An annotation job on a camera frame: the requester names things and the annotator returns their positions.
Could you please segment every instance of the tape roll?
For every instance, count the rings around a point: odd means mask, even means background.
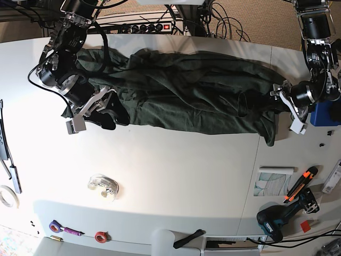
[[[55,232],[55,233],[59,233],[59,232],[62,232],[62,226],[56,222],[55,220],[52,221],[49,225],[49,228],[51,231]]]
[[[104,244],[108,238],[107,238],[107,233],[105,232],[97,232],[95,235],[95,239],[97,242]]]
[[[14,205],[16,205],[16,208],[19,208],[19,200],[17,195],[7,186],[0,186],[0,201],[6,207],[12,208]]]

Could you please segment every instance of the clear plastic object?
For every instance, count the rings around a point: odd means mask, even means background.
[[[119,190],[117,182],[101,174],[93,175],[90,178],[87,187],[88,189],[96,190],[102,200],[108,203],[115,200]]]

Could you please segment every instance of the paper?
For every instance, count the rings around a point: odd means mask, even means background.
[[[286,195],[293,173],[293,167],[260,167],[255,182],[254,196]]]

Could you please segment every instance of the small black object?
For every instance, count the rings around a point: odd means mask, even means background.
[[[179,249],[181,247],[183,247],[185,244],[188,244],[190,241],[192,241],[193,239],[199,237],[199,236],[202,236],[204,235],[206,232],[201,230],[201,229],[198,229],[195,233],[193,233],[192,235],[189,235],[188,237],[185,237],[179,241],[176,241],[174,244],[173,244],[173,247],[175,249]]]

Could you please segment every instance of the white tabletop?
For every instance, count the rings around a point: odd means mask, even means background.
[[[144,48],[166,53],[213,51],[257,61],[291,82],[308,76],[302,53],[277,47],[166,35],[108,35],[108,40],[109,47],[126,56]],[[341,158],[339,131],[327,137],[329,128],[313,126],[306,135],[280,131],[288,139],[272,148],[257,134],[208,136],[136,125],[106,131],[87,124],[87,131],[68,135],[60,117],[64,102],[27,82],[47,42],[41,38],[0,44],[6,60],[0,63],[0,91],[7,140],[23,190],[18,210],[0,205],[4,216],[0,225],[35,234],[29,223],[35,211],[48,236],[53,234],[48,224],[54,219],[89,236],[106,230],[113,240],[147,245],[158,228],[182,233],[200,228],[208,235],[262,234],[256,213],[265,203],[280,203],[282,198],[253,197],[259,166],[295,166],[295,182],[307,166],[320,164],[324,169],[314,183],[321,183]],[[101,36],[88,36],[85,47],[99,45]],[[319,148],[322,142],[326,147]],[[119,183],[114,203],[102,205],[91,199],[87,183],[96,173]],[[4,171],[0,178],[12,187]],[[325,203],[318,216],[339,206],[340,200]],[[315,231],[338,221],[334,214]],[[85,243],[69,234],[63,237]]]

